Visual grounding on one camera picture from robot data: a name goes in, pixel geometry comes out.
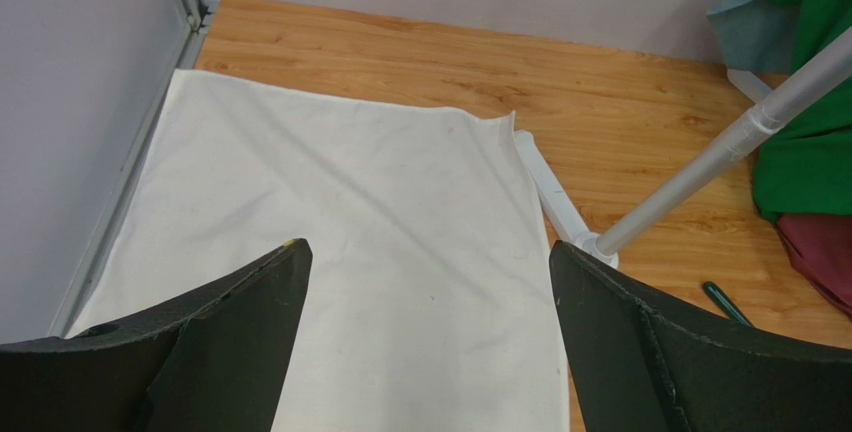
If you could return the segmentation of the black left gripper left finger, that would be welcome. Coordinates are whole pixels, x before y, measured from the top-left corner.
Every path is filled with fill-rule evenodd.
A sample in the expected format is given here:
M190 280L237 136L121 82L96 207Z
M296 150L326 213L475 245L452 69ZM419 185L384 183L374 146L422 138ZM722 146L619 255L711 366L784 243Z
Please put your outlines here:
M79 335L1 348L5 431L267 431L305 303L296 239Z

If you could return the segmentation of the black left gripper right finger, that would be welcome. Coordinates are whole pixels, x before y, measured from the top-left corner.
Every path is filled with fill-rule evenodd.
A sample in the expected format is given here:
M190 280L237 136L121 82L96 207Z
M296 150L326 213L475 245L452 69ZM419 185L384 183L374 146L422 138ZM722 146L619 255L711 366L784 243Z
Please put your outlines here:
M720 317L572 244L550 258L590 431L847 431L851 353Z

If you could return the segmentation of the white cloth napkin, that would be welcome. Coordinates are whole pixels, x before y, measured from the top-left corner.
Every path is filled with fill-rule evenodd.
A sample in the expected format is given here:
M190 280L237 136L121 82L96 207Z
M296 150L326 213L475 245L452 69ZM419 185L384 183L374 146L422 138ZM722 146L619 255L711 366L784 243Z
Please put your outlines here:
M514 118L173 74L72 333L295 238L313 253L277 431L566 431L567 360Z

